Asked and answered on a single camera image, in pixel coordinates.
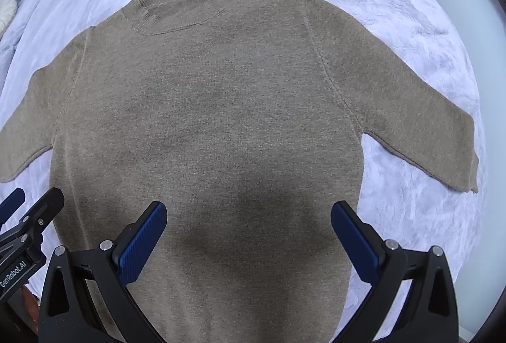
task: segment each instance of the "pillow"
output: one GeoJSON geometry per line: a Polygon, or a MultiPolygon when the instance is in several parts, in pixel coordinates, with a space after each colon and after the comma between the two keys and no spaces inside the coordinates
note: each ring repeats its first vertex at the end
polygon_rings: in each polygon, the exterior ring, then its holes
{"type": "Polygon", "coordinates": [[[18,11],[16,0],[0,0],[0,39],[18,11]]]}

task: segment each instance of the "knit sweater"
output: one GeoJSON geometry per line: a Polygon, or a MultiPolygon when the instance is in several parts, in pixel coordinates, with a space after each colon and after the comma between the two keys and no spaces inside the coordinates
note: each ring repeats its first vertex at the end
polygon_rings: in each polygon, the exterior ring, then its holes
{"type": "Polygon", "coordinates": [[[330,209],[356,209],[363,133],[477,191],[472,118],[339,8],[132,0],[34,73],[0,132],[0,180],[52,148],[71,250],[165,203],[128,289],[167,341],[327,343],[351,270],[330,209]]]}

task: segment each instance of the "screw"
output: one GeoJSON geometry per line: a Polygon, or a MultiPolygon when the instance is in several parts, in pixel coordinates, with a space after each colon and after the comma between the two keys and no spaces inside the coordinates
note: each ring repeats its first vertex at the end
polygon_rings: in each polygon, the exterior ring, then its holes
{"type": "Polygon", "coordinates": [[[112,247],[112,242],[110,240],[104,240],[102,243],[100,243],[100,249],[101,250],[109,250],[112,247]]]}
{"type": "Polygon", "coordinates": [[[441,247],[439,247],[439,246],[434,246],[434,247],[432,248],[432,252],[433,252],[436,256],[442,256],[442,255],[444,255],[443,249],[441,249],[441,247]]]}
{"type": "Polygon", "coordinates": [[[397,250],[399,248],[399,243],[395,240],[388,239],[385,241],[385,246],[387,246],[390,250],[397,250]]]}
{"type": "Polygon", "coordinates": [[[58,246],[55,249],[55,255],[61,256],[63,253],[65,253],[65,246],[58,246]]]}

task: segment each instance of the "clamp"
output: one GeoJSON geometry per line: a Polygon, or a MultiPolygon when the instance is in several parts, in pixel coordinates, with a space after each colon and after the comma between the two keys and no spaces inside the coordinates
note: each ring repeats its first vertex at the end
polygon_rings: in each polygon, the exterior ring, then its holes
{"type": "Polygon", "coordinates": [[[450,268],[439,246],[421,252],[384,241],[346,202],[333,205],[332,227],[363,282],[372,287],[331,343],[370,343],[403,280],[412,279],[391,333],[381,343],[458,343],[459,318],[450,268]]]}
{"type": "Polygon", "coordinates": [[[118,342],[107,334],[86,280],[97,283],[126,343],[165,343],[126,286],[139,277],[166,224],[164,204],[152,202],[114,241],[85,251],[58,246],[42,290],[39,343],[118,342]]]}
{"type": "MultiPolygon", "coordinates": [[[[0,204],[0,228],[25,202],[22,189],[15,189],[0,204]]],[[[42,232],[63,208],[63,194],[54,187],[46,192],[19,223],[0,235],[0,304],[7,300],[46,263],[42,232]]]]}

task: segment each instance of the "white bedsheet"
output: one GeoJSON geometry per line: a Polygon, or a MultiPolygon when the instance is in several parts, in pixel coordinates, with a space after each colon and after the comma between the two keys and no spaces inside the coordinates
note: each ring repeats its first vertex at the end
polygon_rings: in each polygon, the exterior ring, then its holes
{"type": "MultiPolygon", "coordinates": [[[[49,63],[77,33],[99,23],[128,1],[25,0],[18,16],[24,13],[25,7],[29,10],[30,4],[33,10],[29,20],[16,16],[0,43],[0,74],[9,67],[0,95],[0,127],[21,101],[36,69],[49,63]],[[17,44],[13,58],[12,50],[6,49],[4,44],[10,44],[11,48],[17,44]]],[[[428,250],[434,244],[442,246],[455,279],[479,236],[486,183],[485,139],[478,89],[462,41],[436,0],[327,1],[355,16],[421,78],[475,120],[475,146],[480,158],[479,194],[449,190],[386,152],[371,137],[365,135],[362,138],[365,170],[359,216],[371,223],[382,237],[396,239],[405,248],[428,250]]],[[[27,208],[49,188],[50,161],[51,152],[47,152],[32,162],[15,181],[0,184],[0,200],[17,186],[27,193],[25,206],[5,229],[15,225],[27,208]]],[[[54,228],[49,227],[45,232],[44,252],[50,256],[58,244],[54,228]]],[[[41,294],[45,269],[30,280],[30,289],[37,296],[41,294]]],[[[406,296],[406,287],[404,285],[399,293],[378,337],[393,326],[394,315],[399,313],[406,296]]],[[[345,310],[341,321],[336,319],[336,326],[339,323],[336,333],[351,318],[367,292],[368,285],[362,283],[353,271],[345,310]]]]}

